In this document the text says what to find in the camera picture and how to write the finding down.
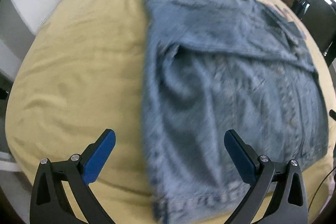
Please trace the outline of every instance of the mattress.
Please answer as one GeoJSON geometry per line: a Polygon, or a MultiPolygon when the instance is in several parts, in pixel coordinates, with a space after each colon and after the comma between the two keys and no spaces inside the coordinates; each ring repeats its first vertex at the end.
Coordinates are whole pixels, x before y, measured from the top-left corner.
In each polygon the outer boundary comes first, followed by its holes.
{"type": "MultiPolygon", "coordinates": [[[[336,109],[328,67],[311,35],[281,0],[259,0],[301,30],[327,110],[336,109]]],[[[106,128],[116,146],[98,180],[90,185],[117,223],[155,223],[140,132],[142,68],[148,18],[142,0],[63,0],[42,26],[14,82],[6,115],[6,137],[31,183],[41,158],[62,161],[81,153],[106,128]]],[[[335,121],[329,118],[327,155],[303,172],[308,201],[333,167],[335,121]]],[[[310,210],[310,222],[329,195],[327,179],[310,210]]],[[[64,184],[76,216],[84,220],[64,184]]],[[[267,197],[254,220],[262,217],[267,197]]],[[[206,220],[221,224],[230,212],[206,220]]]]}

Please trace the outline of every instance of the bed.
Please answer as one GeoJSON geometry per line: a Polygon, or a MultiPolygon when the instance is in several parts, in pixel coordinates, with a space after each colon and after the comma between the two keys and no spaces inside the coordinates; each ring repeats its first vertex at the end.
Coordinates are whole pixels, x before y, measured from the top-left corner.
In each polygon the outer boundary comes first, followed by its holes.
{"type": "MultiPolygon", "coordinates": [[[[259,0],[294,21],[305,37],[327,110],[336,109],[328,67],[307,29],[281,0],[259,0]]],[[[118,224],[155,223],[142,155],[140,102],[148,18],[142,0],[63,0],[40,29],[18,72],[8,102],[6,137],[31,183],[41,158],[81,153],[106,128],[117,144],[93,193],[118,224]]],[[[333,167],[335,121],[329,118],[327,155],[303,172],[308,202],[333,167]]],[[[327,179],[309,213],[312,222],[329,195],[327,179]]],[[[64,184],[77,217],[80,209],[64,184]]],[[[262,217],[265,199],[254,220],[262,217]]],[[[206,220],[220,224],[225,213],[206,220]]]]}

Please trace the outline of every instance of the yellow bedsheet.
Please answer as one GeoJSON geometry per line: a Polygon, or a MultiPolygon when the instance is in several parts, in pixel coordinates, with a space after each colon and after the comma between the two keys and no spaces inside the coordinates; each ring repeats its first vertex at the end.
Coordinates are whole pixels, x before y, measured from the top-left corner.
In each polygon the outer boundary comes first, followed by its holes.
{"type": "MultiPolygon", "coordinates": [[[[260,1],[295,21],[305,34],[327,108],[336,109],[328,68],[308,31],[280,0],[260,1]]],[[[63,0],[23,61],[7,108],[7,140],[30,182],[41,158],[66,160],[105,128],[116,132],[117,144],[90,187],[117,224],[154,223],[140,133],[147,24],[142,0],[63,0]]],[[[332,169],[336,127],[330,118],[329,130],[327,155],[303,173],[308,201],[332,169]]],[[[328,197],[329,182],[315,198],[310,221],[328,197]]],[[[82,218],[75,205],[74,210],[82,218]]],[[[204,223],[222,224],[228,215],[204,223]]]]}

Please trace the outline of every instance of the blue denim jacket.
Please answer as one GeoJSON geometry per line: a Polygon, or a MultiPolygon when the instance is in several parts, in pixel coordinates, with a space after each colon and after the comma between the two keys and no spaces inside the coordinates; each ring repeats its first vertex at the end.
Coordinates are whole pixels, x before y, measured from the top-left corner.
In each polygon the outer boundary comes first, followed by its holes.
{"type": "Polygon", "coordinates": [[[151,22],[142,126],[164,224],[233,210],[244,184],[223,143],[234,129],[273,161],[327,152],[318,74],[293,22],[256,0],[144,0],[151,22]]]}

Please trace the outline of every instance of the bedsheet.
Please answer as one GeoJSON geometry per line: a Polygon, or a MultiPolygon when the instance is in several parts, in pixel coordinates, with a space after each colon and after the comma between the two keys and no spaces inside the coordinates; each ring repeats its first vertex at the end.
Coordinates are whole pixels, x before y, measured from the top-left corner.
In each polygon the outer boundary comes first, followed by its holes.
{"type": "MultiPolygon", "coordinates": [[[[329,70],[309,32],[281,0],[259,1],[302,31],[319,72],[327,110],[336,109],[329,70]]],[[[41,158],[66,160],[81,153],[105,128],[112,128],[116,146],[90,188],[117,224],[155,223],[140,132],[147,25],[142,0],[63,0],[26,55],[6,113],[9,147],[30,182],[41,158]]],[[[332,169],[335,141],[335,121],[329,118],[328,153],[303,172],[308,201],[332,169]]],[[[318,191],[310,221],[324,205],[330,181],[318,191]]],[[[75,214],[84,219],[68,185],[64,186],[75,214]]],[[[269,200],[255,220],[262,217],[269,200]]],[[[229,215],[203,223],[220,224],[229,215]]]]}

